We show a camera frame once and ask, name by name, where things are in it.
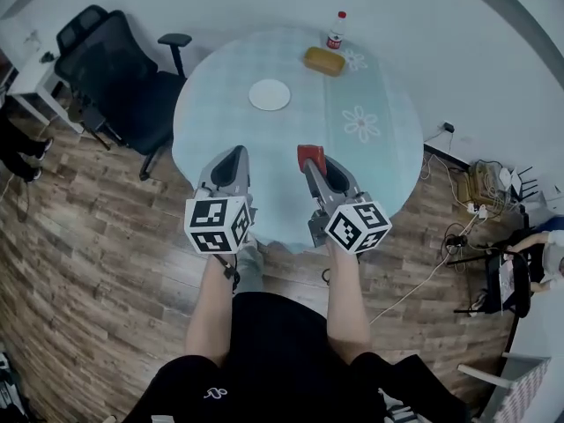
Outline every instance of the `chair armrest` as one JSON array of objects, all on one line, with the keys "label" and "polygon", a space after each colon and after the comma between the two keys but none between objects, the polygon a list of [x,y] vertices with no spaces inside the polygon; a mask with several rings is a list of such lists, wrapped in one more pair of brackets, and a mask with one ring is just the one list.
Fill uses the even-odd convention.
[{"label": "chair armrest", "polygon": [[171,47],[186,47],[192,42],[192,37],[182,33],[169,33],[161,36],[157,42]]}]

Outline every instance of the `hand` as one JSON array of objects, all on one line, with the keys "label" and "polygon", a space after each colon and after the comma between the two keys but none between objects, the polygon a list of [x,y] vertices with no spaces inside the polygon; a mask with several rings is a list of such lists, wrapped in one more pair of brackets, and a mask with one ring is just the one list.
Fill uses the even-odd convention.
[{"label": "hand", "polygon": [[[513,249],[513,246],[507,246],[507,247],[505,248],[505,250],[508,250],[508,251],[510,251],[510,250],[512,250],[512,249]],[[513,258],[514,258],[514,257],[513,257],[511,254],[503,254],[503,260],[505,260],[505,261],[512,261]]]}]

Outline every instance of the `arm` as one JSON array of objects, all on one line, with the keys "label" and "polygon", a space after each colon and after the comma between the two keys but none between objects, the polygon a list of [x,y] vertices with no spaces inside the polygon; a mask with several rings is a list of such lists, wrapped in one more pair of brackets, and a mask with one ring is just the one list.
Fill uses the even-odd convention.
[{"label": "arm", "polygon": [[534,293],[547,292],[548,290],[550,290],[551,282],[552,280],[548,280],[546,282],[543,282],[542,284],[539,284],[539,282],[531,282],[531,291]]},{"label": "arm", "polygon": [[[224,258],[233,264],[233,256]],[[218,366],[229,353],[231,341],[233,278],[226,278],[224,270],[217,258],[208,257],[184,345],[187,355],[206,357]]]},{"label": "arm", "polygon": [[360,290],[356,256],[327,240],[330,256],[327,337],[331,347],[347,364],[371,350],[370,326]]},{"label": "arm", "polygon": [[547,244],[548,243],[548,232],[542,232],[541,234],[533,234],[519,241],[512,248],[509,247],[508,250],[512,252],[521,252],[524,249],[530,248],[535,244]]}]

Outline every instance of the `white desk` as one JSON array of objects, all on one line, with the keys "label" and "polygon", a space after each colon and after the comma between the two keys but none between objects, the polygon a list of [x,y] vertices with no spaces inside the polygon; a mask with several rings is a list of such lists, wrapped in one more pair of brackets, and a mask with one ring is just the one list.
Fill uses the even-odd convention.
[{"label": "white desk", "polygon": [[[184,176],[196,183],[215,155],[247,147],[258,209],[251,232],[292,252],[313,245],[308,220],[319,208],[298,166],[298,145],[322,145],[388,216],[412,193],[423,158],[417,113],[382,61],[344,40],[339,77],[304,66],[306,50],[326,39],[315,30],[280,27],[230,42],[190,74],[174,112],[173,158]],[[290,88],[290,102],[278,111],[249,101],[250,87],[265,78]]]},{"label": "white desk", "polygon": [[82,133],[83,128],[80,124],[71,122],[69,115],[66,110],[59,105],[59,103],[53,98],[51,93],[45,89],[45,84],[47,81],[55,76],[54,68],[55,62],[51,63],[40,63],[41,57],[45,52],[51,51],[54,55],[58,54],[57,49],[46,49],[41,48],[35,52],[29,60],[27,60],[26,65],[22,70],[19,71],[18,76],[11,84],[8,90],[8,95],[13,97],[19,102],[19,104],[34,115],[37,119],[43,122],[45,125],[49,125],[49,119],[37,111],[26,99],[26,94],[37,94],[39,95],[45,103],[47,103],[53,111],[55,111],[61,119],[63,119],[70,127],[77,133]]}]

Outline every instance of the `plastic bottle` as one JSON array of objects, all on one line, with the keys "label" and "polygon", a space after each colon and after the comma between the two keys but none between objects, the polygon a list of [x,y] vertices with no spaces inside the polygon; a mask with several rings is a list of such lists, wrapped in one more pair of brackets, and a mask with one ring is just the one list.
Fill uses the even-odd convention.
[{"label": "plastic bottle", "polygon": [[329,31],[329,36],[327,36],[327,47],[338,50],[341,47],[341,41],[345,36],[345,19],[346,12],[340,11],[338,13],[337,20],[331,27]]}]

